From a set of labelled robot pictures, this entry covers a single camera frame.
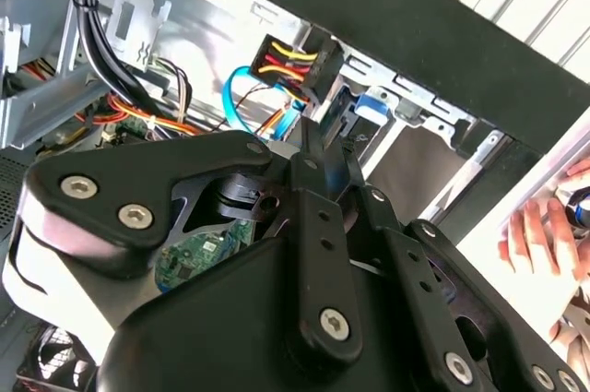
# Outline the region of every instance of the orange wire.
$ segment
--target orange wire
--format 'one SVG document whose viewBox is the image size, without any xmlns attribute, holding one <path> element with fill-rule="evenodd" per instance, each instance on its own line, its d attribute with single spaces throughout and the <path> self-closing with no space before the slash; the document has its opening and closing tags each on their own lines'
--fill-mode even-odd
<svg viewBox="0 0 590 392">
<path fill-rule="evenodd" d="M 273 127 L 278 122 L 278 120 L 281 119 L 281 117 L 283 116 L 284 113 L 285 113 L 285 109 L 283 109 L 283 108 L 281 108 L 280 111 L 277 111 L 277 113 L 275 113 L 275 115 L 273 115 L 271 117 L 271 119 L 268 120 L 267 123 L 265 123 L 264 126 L 261 126 L 260 132 L 258 133 L 258 135 L 261 136 L 266 131 L 266 129 L 270 129 L 271 127 Z"/>
<path fill-rule="evenodd" d="M 77 113 L 75 115 L 75 117 L 81 123 L 86 122 L 86 119 L 82 115 L 80 115 L 79 113 Z M 125 120 L 127 117 L 129 117 L 129 114 L 127 114 L 127 113 L 116 113 L 116 114 L 110 115 L 110 116 L 94 117 L 92 119 L 92 124 L 95 126 L 99 126 L 99 125 L 107 125 L 109 123 L 119 123 L 119 122 L 122 122 L 123 120 Z"/>
<path fill-rule="evenodd" d="M 22 68 L 25 71 L 27 71 L 29 74 L 31 74 L 32 76 L 35 76 L 36 78 L 38 78 L 39 80 L 47 81 L 47 78 L 41 72 L 39 72 L 37 69 L 35 69 L 33 66 L 23 65 Z"/>
<path fill-rule="evenodd" d="M 133 115 L 135 117 L 142 118 L 148 122 L 153 120 L 153 123 L 155 123 L 156 125 L 169 127 L 169 128 L 174 129 L 176 131 L 184 132 L 185 134 L 187 134 L 189 136 L 198 136 L 198 135 L 202 134 L 202 132 L 199 129 L 197 129 L 193 126 L 185 125 L 185 124 L 181 124 L 181 123 L 176 123 L 176 122 L 173 122 L 172 120 L 167 120 L 165 118 L 153 117 L 151 115 L 143 113 L 142 111 L 139 111 L 138 109 L 132 108 L 131 106 L 127 106 L 122 101 L 116 100 L 113 97 L 113 95 L 109 95 L 109 104 L 111 105 L 111 107 L 113 109 L 116 109 L 116 110 L 121 111 L 123 113 L 128 113 L 128 114 Z"/>
</svg>

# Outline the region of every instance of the metal bracket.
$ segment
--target metal bracket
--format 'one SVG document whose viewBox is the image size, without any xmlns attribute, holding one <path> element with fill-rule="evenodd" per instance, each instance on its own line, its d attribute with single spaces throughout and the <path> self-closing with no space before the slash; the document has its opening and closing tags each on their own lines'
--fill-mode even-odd
<svg viewBox="0 0 590 392">
<path fill-rule="evenodd" d="M 168 19 L 171 7 L 172 3 L 166 1 L 154 18 L 154 0 L 114 0 L 106 36 L 123 62 L 144 72 L 148 69 L 158 30 Z"/>
<path fill-rule="evenodd" d="M 106 92 L 101 82 L 86 86 L 91 67 L 0 101 L 0 147 L 25 148 Z"/>
<path fill-rule="evenodd" d="M 459 120 L 470 123 L 476 120 L 465 111 L 437 98 L 434 93 L 421 85 L 378 64 L 370 57 L 356 52 L 346 44 L 343 44 L 343 49 L 346 63 L 342 66 L 340 73 L 357 83 L 377 88 L 373 90 L 369 88 L 366 94 L 387 101 L 392 110 L 401 99 L 406 99 L 451 125 Z"/>
<path fill-rule="evenodd" d="M 0 0 L 3 71 L 40 57 L 64 21 L 68 0 Z"/>
<path fill-rule="evenodd" d="M 475 119 L 467 117 L 465 113 L 455 112 L 454 108 L 446 102 L 436 101 L 433 94 L 424 91 L 424 89 L 408 80 L 401 77 L 397 77 L 396 79 L 406 87 L 409 87 L 407 90 L 412 90 L 413 95 L 418 97 L 407 99 L 390 89 L 377 86 L 370 87 L 365 95 L 373 97 L 376 100 L 384 101 L 389 106 L 394 117 L 401 123 L 412 128 L 423 127 L 442 138 L 449 148 L 453 148 L 451 139 L 455 131 L 454 124 L 459 120 Z M 409 106 L 414 108 L 412 114 L 406 111 Z M 421 115 L 422 111 L 430 112 L 432 115 Z"/>
<path fill-rule="evenodd" d="M 500 131 L 492 131 L 479 145 L 478 150 L 459 169 L 454 177 L 446 184 L 442 191 L 419 215 L 420 219 L 432 221 L 441 211 L 451 206 L 454 200 L 463 192 L 482 169 L 483 161 L 490 153 L 500 145 L 504 134 Z"/>
</svg>

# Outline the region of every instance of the hand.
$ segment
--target hand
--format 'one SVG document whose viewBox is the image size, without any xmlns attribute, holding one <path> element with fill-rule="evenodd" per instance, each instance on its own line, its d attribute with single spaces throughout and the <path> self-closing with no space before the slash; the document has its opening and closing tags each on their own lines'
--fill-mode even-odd
<svg viewBox="0 0 590 392">
<path fill-rule="evenodd" d="M 590 187 L 590 159 L 580 161 L 566 172 L 567 177 L 560 183 L 560 189 L 574 192 L 578 189 Z"/>
<path fill-rule="evenodd" d="M 572 228 L 557 199 L 548 203 L 553 245 L 543 231 L 539 205 L 529 201 L 512 215 L 508 240 L 499 243 L 507 279 L 501 294 L 543 339 L 551 341 L 558 321 L 590 269 L 590 242 L 576 249 Z"/>
</svg>

